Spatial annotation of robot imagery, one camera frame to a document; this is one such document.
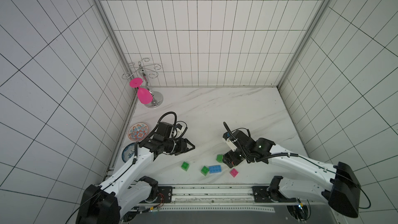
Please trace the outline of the green lego brick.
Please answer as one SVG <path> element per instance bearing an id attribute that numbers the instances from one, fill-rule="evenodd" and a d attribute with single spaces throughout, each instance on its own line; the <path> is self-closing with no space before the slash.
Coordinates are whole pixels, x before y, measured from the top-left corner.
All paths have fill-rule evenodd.
<path id="1" fill-rule="evenodd" d="M 217 157 L 216 157 L 216 160 L 217 160 L 219 163 L 223 163 L 223 155 L 222 155 L 222 154 L 218 154 Z"/>
<path id="2" fill-rule="evenodd" d="M 203 166 L 202 169 L 201 169 L 201 174 L 204 175 L 204 176 L 207 176 L 208 173 L 209 173 L 209 167 Z"/>
<path id="3" fill-rule="evenodd" d="M 187 163 L 187 162 L 183 162 L 182 163 L 182 165 L 181 165 L 181 168 L 184 170 L 184 171 L 188 171 L 188 169 L 189 169 L 189 163 Z"/>

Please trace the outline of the magenta lego brick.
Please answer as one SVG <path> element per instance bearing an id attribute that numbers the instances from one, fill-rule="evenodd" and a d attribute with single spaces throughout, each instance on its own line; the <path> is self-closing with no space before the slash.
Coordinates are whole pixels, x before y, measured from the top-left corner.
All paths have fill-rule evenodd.
<path id="1" fill-rule="evenodd" d="M 235 178 L 238 175 L 238 171 L 236 169 L 232 169 L 230 171 L 230 175 Z"/>

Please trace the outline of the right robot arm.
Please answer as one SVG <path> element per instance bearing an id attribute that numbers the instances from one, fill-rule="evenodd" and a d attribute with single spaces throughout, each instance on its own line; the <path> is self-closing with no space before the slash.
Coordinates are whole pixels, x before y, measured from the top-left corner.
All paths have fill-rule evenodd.
<path id="1" fill-rule="evenodd" d="M 339 214 L 357 218 L 361 186 L 351 167 L 319 162 L 289 151 L 275 142 L 259 138 L 254 141 L 240 130 L 223 134 L 230 147 L 223 162 L 230 169 L 241 162 L 264 163 L 287 169 L 304 180 L 274 176 L 268 186 L 254 187 L 256 202 L 292 202 L 295 199 L 326 203 Z"/>

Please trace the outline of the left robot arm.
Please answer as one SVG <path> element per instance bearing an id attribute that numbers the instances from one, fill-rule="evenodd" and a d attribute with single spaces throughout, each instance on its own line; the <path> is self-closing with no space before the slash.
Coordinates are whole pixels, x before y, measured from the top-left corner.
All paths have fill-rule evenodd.
<path id="1" fill-rule="evenodd" d="M 135 143 L 133 156 L 117 172 L 84 191 L 75 222 L 118 224 L 139 203 L 155 201 L 159 194 L 158 182 L 140 174 L 159 155 L 178 156 L 194 150 L 195 146 L 184 138 L 187 129 L 183 121 L 157 123 L 142 141 Z"/>

